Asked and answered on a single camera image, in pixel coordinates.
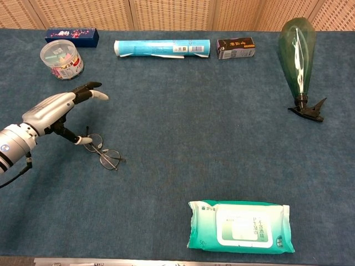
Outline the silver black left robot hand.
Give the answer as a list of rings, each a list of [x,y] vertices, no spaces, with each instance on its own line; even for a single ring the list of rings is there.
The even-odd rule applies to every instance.
[[[90,98],[108,100],[109,97],[95,90],[102,84],[90,81],[72,91],[52,95],[22,115],[23,122],[33,128],[39,136],[56,134],[76,145],[86,145],[92,142],[90,137],[82,137],[64,127],[66,115],[76,104]]]

